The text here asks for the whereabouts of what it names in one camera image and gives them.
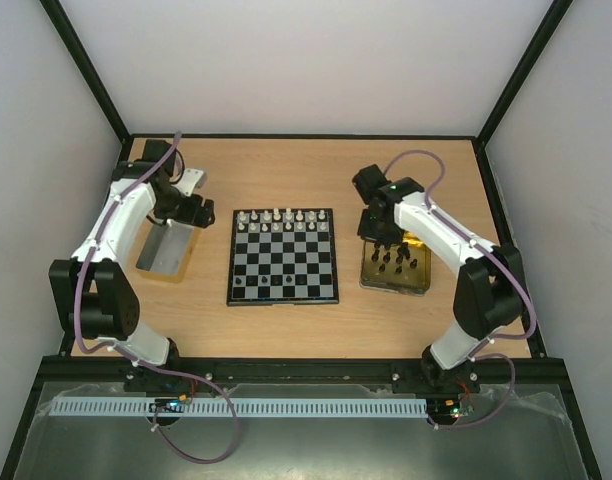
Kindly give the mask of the silver gold tin lid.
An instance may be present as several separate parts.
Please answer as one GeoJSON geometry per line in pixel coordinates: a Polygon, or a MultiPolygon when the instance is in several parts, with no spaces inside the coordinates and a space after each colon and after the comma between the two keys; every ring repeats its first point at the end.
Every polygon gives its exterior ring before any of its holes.
{"type": "Polygon", "coordinates": [[[151,224],[136,261],[144,277],[180,283],[185,275],[197,239],[197,229],[172,220],[151,224]]]}

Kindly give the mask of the gold tin with black pieces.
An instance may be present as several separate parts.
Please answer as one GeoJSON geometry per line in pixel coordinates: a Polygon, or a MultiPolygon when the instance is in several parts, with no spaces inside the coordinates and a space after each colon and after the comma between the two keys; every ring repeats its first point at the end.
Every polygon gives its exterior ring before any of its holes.
{"type": "Polygon", "coordinates": [[[359,284],[363,288],[423,296],[431,284],[432,255],[410,232],[399,244],[363,243],[359,284]]]}

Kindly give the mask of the black silver chess board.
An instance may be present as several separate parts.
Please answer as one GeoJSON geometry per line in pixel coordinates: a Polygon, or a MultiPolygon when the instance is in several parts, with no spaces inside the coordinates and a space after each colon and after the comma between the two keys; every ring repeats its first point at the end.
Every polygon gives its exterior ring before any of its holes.
{"type": "Polygon", "coordinates": [[[234,306],[337,304],[339,302],[333,210],[240,209],[232,213],[226,304],[234,306]],[[238,230],[240,211],[246,229],[238,230]],[[282,276],[281,286],[271,277],[282,276]],[[261,276],[268,283],[259,285],[261,276]],[[242,277],[242,286],[234,279],[242,277]]]}

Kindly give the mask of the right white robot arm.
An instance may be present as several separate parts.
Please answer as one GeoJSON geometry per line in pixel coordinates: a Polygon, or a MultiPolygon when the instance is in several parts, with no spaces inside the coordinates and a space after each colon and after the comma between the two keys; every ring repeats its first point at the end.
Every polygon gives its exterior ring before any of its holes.
{"type": "Polygon", "coordinates": [[[352,179],[366,208],[358,236],[383,247],[414,234],[457,278],[454,321],[421,357],[422,379],[431,390],[446,390],[457,367],[496,339],[524,340],[537,327],[526,290],[520,251],[495,245],[466,229],[431,198],[430,190],[409,177],[392,182],[373,164],[352,179]]]}

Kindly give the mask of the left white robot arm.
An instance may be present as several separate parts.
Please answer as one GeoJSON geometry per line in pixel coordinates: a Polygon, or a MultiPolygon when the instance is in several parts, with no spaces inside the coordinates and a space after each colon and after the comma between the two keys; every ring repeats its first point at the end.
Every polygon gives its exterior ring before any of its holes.
{"type": "Polygon", "coordinates": [[[106,348],[135,366],[154,367],[166,367],[177,356],[175,342],[141,320],[125,267],[148,217],[158,237],[175,228],[195,233],[215,222],[213,200],[196,192],[207,174],[185,166],[181,138],[177,133],[171,141],[151,139],[140,158],[120,162],[90,233],[69,258],[49,268],[61,327],[85,354],[106,348]]]}

